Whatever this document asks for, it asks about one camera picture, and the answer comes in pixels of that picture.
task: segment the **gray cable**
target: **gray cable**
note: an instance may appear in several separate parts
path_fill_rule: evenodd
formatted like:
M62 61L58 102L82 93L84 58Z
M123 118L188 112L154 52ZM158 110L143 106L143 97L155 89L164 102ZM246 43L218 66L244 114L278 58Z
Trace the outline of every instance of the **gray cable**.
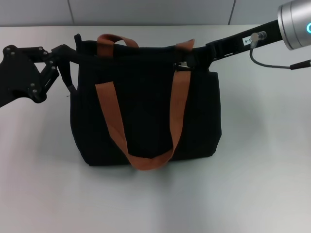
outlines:
M257 46L257 42L255 42L255 43L252 42L252 44L251 44L251 50L250 50L250 52L249 52L249 56L250 56L251 60L252 60L255 64L257 64L257 65L259 65L259 66L262 66L262 67L268 67L268 68L291 69L290 67L266 65L266 64L263 64L263 63L260 63L260 62L256 61L256 60L254 59L254 57L253 57L253 50L254 50L254 48L256 48L256 46Z

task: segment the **black bag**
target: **black bag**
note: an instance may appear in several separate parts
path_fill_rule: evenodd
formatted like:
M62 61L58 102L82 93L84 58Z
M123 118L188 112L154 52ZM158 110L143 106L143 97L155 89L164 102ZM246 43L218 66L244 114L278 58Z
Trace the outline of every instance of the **black bag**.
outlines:
M114 44L120 39L129 46ZM216 151L221 137L219 83L205 64L206 48L187 48L193 42L136 48L134 41L114 35L98 41L76 35L75 41L81 57L103 59L101 67L80 63L77 90L68 87L71 129L86 163L131 162L148 170Z

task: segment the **bag handle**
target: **bag handle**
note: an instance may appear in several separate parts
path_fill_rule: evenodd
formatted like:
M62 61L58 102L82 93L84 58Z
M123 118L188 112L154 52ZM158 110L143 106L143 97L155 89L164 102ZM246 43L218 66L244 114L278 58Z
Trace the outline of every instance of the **bag handle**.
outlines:
M129 38L113 35L103 34L97 39L97 55L99 57L113 57L113 45L114 43L123 40L129 47L138 48L138 44Z
M177 48L191 50L194 40L177 44ZM104 114L109 135L122 150L133 167L139 170L150 170L164 166L173 156L178 145L184 122L184 112L188 97L191 71L175 71L173 77L170 104L170 131L173 148L155 158L140 158L129 154L125 137L122 116L113 82L96 85L96 91Z

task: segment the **white table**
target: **white table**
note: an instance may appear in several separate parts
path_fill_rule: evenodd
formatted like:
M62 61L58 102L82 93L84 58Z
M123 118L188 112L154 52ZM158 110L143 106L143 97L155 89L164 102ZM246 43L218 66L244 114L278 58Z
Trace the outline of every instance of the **white table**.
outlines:
M142 47L195 38L198 47L251 27L0 28L0 48L75 48L76 33L83 40L120 34ZM310 52L288 51L278 42L254 56L290 65L310 59ZM72 65L75 84L77 68ZM19 99L1 108L0 232L311 232L311 68L263 68L246 52L210 70L220 78L218 149L213 157L160 170L85 164L71 134L61 78L42 104Z

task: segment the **gray wall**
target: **gray wall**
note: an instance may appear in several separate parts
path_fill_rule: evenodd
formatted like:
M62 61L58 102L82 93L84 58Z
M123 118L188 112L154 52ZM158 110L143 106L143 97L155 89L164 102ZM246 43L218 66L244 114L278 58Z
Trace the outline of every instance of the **gray wall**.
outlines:
M262 24L287 1L0 0L0 26Z

